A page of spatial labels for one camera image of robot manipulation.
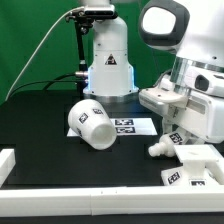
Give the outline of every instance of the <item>green screen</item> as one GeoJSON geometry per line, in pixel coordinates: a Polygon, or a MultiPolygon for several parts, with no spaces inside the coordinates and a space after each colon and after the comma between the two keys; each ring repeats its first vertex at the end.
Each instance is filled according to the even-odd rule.
{"type": "MultiPolygon", "coordinates": [[[[135,85],[150,87],[159,74],[172,67],[174,56],[150,49],[138,34],[138,18],[148,1],[115,4],[128,26],[128,58],[135,69],[135,85]]],[[[1,0],[0,4],[0,103],[49,28],[65,12],[78,6],[75,0],[1,0]]],[[[92,62],[92,34],[83,37],[88,65],[92,62]]],[[[74,23],[63,19],[43,44],[17,87],[29,82],[52,80],[78,70],[74,23]]],[[[42,89],[37,84],[22,90],[42,89]]],[[[73,83],[51,89],[75,89],[73,83]]]]}

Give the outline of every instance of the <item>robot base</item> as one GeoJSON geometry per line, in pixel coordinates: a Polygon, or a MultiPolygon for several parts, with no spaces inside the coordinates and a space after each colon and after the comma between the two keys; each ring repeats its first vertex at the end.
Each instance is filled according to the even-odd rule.
{"type": "Polygon", "coordinates": [[[123,103],[138,99],[138,92],[133,92],[124,96],[97,96],[84,93],[85,99],[94,99],[100,103],[123,103]]]}

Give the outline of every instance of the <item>black tabletop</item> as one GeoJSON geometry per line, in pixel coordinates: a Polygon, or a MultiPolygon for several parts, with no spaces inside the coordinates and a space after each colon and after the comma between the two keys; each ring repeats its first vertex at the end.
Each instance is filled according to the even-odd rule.
{"type": "MultiPolygon", "coordinates": [[[[16,166],[1,189],[158,186],[177,158],[152,158],[161,118],[138,100],[103,104],[110,118],[152,118],[157,136],[118,136],[98,151],[67,137],[67,117],[82,98],[73,91],[21,92],[0,106],[0,150],[15,148],[16,166]]],[[[0,223],[223,223],[223,213],[0,218],[0,223]]]]}

